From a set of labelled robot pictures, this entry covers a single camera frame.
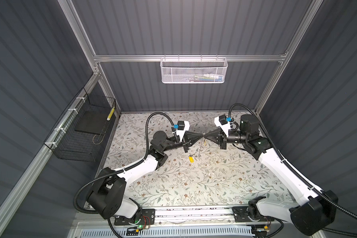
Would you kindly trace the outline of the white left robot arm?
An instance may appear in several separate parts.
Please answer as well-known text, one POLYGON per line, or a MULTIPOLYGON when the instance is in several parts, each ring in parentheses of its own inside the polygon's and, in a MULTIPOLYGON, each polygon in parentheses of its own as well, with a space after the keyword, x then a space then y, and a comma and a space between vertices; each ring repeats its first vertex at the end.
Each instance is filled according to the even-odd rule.
POLYGON ((203 134, 191 131, 186 131, 183 137, 168 137, 163 131, 156 132, 147 158, 132 163, 114 176, 95 181, 87 192, 86 202, 105 220, 120 216, 130 223, 137 223, 142 217, 142 207, 125 196, 126 189, 139 178, 162 167, 168 158, 165 151, 183 148, 187 152, 201 138, 203 134))

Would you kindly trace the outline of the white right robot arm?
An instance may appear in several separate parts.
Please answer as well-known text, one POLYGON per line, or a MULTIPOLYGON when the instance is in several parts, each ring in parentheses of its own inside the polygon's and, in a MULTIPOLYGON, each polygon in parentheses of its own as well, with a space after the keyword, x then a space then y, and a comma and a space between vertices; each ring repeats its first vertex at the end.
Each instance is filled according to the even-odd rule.
POLYGON ((283 158, 269 139, 260 135, 259 119, 255 115, 242 115, 237 131, 232 129, 234 120, 226 115, 216 117, 214 123, 217 129, 205 134, 206 139, 221 149, 226 149, 229 143, 242 144, 244 150, 268 168, 293 196, 292 203, 270 201, 263 195, 250 200, 247 208, 250 220, 279 219, 293 224, 307 236, 335 221, 337 208, 333 204, 338 202, 337 195, 322 191, 283 158))

